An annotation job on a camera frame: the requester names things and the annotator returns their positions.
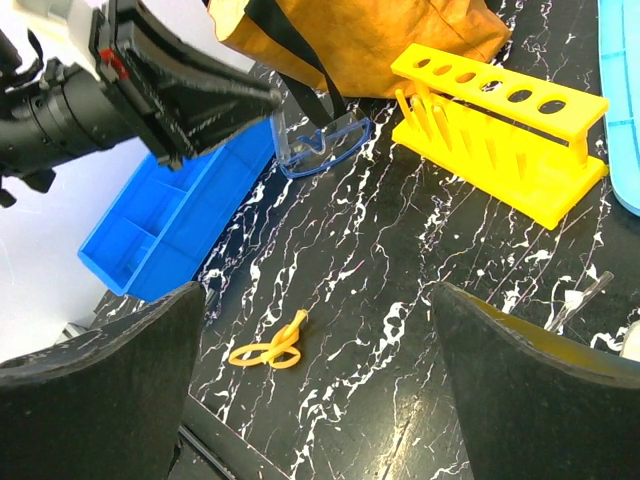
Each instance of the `blue plastic box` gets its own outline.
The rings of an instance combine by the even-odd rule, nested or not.
[[[178,172],[149,155],[78,256],[115,294],[161,298],[193,278],[273,155],[269,120]]]

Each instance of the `white wall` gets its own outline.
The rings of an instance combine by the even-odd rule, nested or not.
[[[28,65],[34,56],[26,29],[7,15],[7,3],[0,0],[0,28]],[[215,40],[199,0],[146,3],[184,41],[244,71],[253,66]],[[46,42],[43,47],[48,57],[58,54]],[[0,361],[50,346],[67,322],[90,318],[105,287],[76,252],[145,155],[144,145],[133,140],[64,165],[46,195],[6,181],[18,203],[0,209]]]

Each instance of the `test tube rack peg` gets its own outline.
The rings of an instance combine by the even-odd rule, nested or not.
[[[549,230],[608,172],[587,146],[605,98],[417,44],[391,68],[417,92],[393,140]]]

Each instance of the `black bag strap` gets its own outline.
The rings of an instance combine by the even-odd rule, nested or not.
[[[250,0],[244,9],[245,14],[255,23],[271,40],[280,44],[296,57],[308,63],[324,75],[333,105],[333,118],[313,89],[280,72],[282,81],[291,91],[302,111],[309,117],[311,123],[322,128],[347,113],[344,99],[333,80],[322,65],[311,45],[300,35],[284,14],[276,0]]]

